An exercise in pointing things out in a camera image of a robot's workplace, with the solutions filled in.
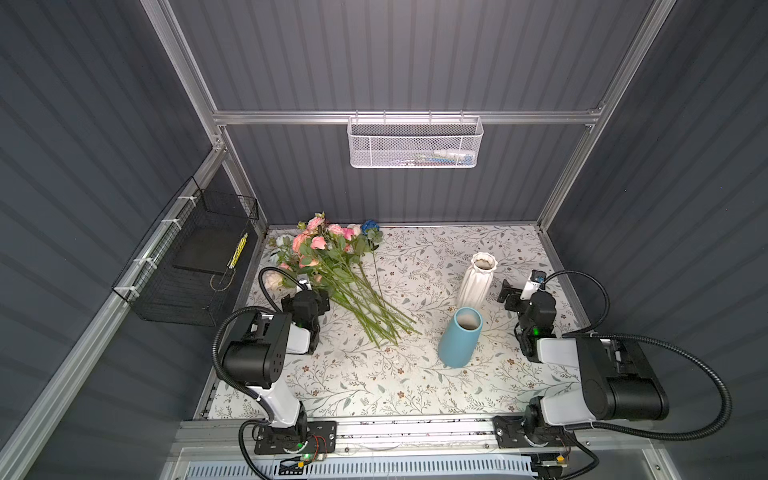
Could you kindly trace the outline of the blue ceramic vase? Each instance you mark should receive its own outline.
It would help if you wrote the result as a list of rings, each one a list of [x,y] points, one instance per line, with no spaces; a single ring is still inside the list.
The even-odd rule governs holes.
[[[483,318],[476,309],[459,308],[439,341],[439,359],[450,368],[467,365],[477,346],[483,325]]]

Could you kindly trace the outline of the blue artificial rose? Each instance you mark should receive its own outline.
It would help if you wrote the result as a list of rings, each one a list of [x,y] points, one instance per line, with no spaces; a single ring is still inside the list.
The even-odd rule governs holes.
[[[380,247],[383,240],[383,234],[381,232],[380,225],[375,220],[367,220],[361,225],[361,234],[358,238],[359,245],[362,247],[361,258],[370,258],[373,265],[374,280],[371,280],[371,276],[368,274],[368,270],[365,266],[361,266],[362,276],[369,289],[373,292],[374,297],[379,303],[382,303],[381,299],[381,285],[378,279],[376,251]]]

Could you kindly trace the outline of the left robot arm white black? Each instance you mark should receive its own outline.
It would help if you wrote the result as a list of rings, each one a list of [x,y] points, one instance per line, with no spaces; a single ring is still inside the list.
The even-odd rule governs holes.
[[[330,300],[324,290],[301,290],[284,297],[282,306],[282,311],[247,306],[232,312],[214,337],[212,364],[219,380],[264,410],[263,426],[304,435],[306,409],[290,392],[283,370],[288,356],[315,352]]]

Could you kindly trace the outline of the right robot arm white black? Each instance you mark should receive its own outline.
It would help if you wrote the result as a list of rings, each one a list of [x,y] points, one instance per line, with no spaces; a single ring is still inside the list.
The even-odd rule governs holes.
[[[556,300],[543,289],[543,281],[540,271],[522,288],[503,281],[497,301],[518,315],[514,336],[522,355],[532,363],[576,368],[580,384],[561,399],[533,397],[514,433],[538,447],[563,438],[557,429],[568,425],[665,419],[668,397],[639,343],[557,337]]]

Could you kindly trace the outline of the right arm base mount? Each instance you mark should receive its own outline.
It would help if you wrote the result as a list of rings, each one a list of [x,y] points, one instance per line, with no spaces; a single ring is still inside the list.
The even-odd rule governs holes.
[[[570,448],[573,445],[560,427],[522,415],[497,415],[492,418],[492,425],[500,448]]]

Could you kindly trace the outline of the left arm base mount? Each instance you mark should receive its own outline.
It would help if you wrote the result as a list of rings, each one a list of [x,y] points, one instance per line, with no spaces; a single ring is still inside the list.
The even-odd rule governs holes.
[[[256,455],[330,454],[336,449],[338,423],[309,421],[289,428],[265,427],[256,434]]]

